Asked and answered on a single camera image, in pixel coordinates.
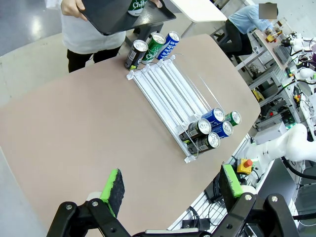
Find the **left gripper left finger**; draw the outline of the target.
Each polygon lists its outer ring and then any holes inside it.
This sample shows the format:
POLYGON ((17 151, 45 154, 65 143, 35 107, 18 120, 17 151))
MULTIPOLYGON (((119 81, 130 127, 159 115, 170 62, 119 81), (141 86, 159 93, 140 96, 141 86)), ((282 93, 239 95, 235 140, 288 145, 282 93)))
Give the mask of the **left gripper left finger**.
POLYGON ((59 205, 48 230, 48 237, 84 237, 89 230, 98 229, 104 237, 129 237, 117 219, 125 188, 121 171, 111 171, 99 197, 82 205, 66 201, 59 205))

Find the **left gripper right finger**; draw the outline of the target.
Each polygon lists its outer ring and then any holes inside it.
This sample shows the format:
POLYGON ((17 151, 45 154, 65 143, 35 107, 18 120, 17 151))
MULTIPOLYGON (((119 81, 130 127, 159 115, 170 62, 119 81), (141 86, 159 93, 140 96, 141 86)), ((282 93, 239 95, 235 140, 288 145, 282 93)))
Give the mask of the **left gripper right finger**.
POLYGON ((262 237, 298 237, 299 233, 284 197, 270 194, 265 199, 244 192, 230 164, 222 165, 219 187, 227 215, 217 227, 218 237, 238 237, 246 225, 262 237))

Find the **person's right hand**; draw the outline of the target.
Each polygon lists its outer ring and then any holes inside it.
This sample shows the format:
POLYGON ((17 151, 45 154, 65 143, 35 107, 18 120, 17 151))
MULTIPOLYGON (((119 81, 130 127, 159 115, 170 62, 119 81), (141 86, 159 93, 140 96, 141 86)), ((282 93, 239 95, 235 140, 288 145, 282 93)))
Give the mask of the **person's right hand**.
POLYGON ((62 0, 61 1, 61 12, 65 16, 73 16, 75 18, 81 18, 87 21, 87 18, 83 15, 85 6, 81 0, 62 0))

